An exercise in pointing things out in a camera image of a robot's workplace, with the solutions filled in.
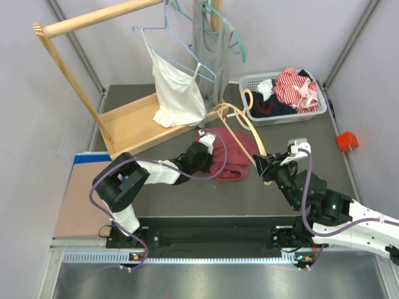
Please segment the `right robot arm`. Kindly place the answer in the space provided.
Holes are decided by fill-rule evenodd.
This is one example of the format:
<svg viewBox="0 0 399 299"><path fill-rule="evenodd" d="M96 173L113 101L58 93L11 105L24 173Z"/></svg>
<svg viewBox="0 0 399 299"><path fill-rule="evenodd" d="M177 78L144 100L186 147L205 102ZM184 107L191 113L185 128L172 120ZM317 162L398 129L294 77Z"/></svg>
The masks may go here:
<svg viewBox="0 0 399 299"><path fill-rule="evenodd" d="M292 210L300 212L291 239L303 247L338 245L364 250L398 264L398 221L374 211L355 199L331 190L312 172L309 150L254 155L258 175L276 183Z"/></svg>

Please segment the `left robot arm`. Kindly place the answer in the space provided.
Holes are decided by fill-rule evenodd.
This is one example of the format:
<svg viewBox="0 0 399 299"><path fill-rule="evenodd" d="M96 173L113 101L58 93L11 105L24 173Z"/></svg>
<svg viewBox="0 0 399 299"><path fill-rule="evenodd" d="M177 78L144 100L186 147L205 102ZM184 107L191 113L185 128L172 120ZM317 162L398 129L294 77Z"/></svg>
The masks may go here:
<svg viewBox="0 0 399 299"><path fill-rule="evenodd" d="M142 233L132 202L141 188L147 184L183 184L194 179L194 173L208 174L212 160L213 145L205 140L193 142L186 152L169 160L150 161L122 153L95 177L92 187L120 229L120 240L134 247Z"/></svg>

